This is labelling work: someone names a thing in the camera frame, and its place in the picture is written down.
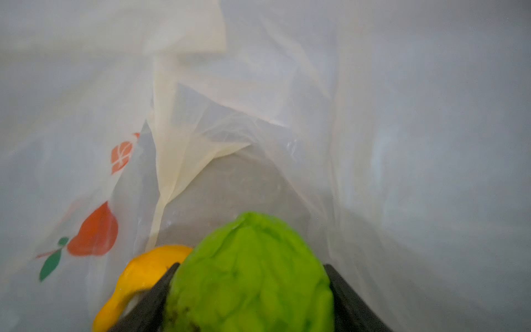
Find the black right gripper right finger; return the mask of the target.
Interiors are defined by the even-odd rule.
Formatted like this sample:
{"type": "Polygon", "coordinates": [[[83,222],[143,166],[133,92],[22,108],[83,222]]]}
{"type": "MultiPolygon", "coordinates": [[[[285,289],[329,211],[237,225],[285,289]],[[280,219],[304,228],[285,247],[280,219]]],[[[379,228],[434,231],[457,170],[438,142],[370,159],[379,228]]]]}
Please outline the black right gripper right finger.
{"type": "Polygon", "coordinates": [[[332,265],[324,268],[334,297],[335,332],[392,332],[332,265]]]}

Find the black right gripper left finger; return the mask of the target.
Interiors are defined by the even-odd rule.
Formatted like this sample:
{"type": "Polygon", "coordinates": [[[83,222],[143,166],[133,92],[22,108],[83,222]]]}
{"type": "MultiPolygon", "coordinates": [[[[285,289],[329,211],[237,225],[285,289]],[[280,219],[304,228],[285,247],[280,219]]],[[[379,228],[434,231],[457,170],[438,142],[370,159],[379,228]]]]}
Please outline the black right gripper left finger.
{"type": "Polygon", "coordinates": [[[109,331],[162,331],[163,314],[168,295],[170,294],[171,281],[180,265],[180,263],[173,264],[139,303],[124,318],[120,318],[109,331]]]}

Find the yellow fake banana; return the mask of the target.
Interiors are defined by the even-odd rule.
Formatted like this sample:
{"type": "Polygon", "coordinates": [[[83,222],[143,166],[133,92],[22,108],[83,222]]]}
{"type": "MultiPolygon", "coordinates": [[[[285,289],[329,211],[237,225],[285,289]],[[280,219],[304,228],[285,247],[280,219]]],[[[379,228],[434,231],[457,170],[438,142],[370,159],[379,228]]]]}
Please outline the yellow fake banana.
{"type": "Polygon", "coordinates": [[[167,245],[132,259],[118,278],[113,295],[96,315],[92,330],[108,331],[135,295],[151,289],[173,264],[184,262],[191,252],[191,247],[167,245]]]}

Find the green bumpy fake fruit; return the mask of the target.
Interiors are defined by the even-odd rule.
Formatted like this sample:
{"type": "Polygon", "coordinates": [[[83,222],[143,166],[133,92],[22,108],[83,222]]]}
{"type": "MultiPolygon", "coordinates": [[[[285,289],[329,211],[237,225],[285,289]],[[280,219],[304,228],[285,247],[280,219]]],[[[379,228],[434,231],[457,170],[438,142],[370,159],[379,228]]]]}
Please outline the green bumpy fake fruit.
{"type": "Polygon", "coordinates": [[[246,212],[206,236],[170,284],[163,331],[333,331],[324,265],[285,221],[246,212]]]}

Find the cream plastic bag orange print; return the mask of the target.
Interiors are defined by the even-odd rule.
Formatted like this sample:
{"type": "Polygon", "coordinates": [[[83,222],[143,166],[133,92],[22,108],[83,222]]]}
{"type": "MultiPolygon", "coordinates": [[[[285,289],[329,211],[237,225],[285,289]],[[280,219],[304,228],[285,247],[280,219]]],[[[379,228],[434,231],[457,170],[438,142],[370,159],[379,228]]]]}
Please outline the cream plastic bag orange print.
{"type": "Polygon", "coordinates": [[[1,3],[1,330],[245,211],[394,331],[529,331],[529,1],[1,3]]]}

